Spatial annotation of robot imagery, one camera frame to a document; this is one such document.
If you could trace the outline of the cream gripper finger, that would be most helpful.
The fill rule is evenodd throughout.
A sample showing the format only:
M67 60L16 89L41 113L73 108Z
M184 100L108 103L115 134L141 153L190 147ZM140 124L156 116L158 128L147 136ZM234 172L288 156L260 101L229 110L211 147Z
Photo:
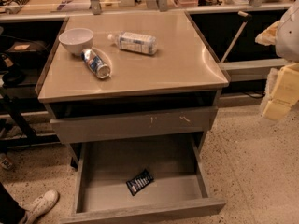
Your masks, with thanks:
M283 119L298 101L299 63L271 68L262 99L262 116L270 120Z
M264 46L275 45L278 25L279 21L272 23L255 37L255 42Z

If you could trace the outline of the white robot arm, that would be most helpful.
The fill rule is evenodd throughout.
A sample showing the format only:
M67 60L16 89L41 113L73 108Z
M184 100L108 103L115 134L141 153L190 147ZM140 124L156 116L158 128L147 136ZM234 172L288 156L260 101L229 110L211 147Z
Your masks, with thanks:
M261 102L264 118L283 119L299 101L299 0L295 0L279 21L258 34L255 42L274 45L276 55L288 62L280 69L270 69Z

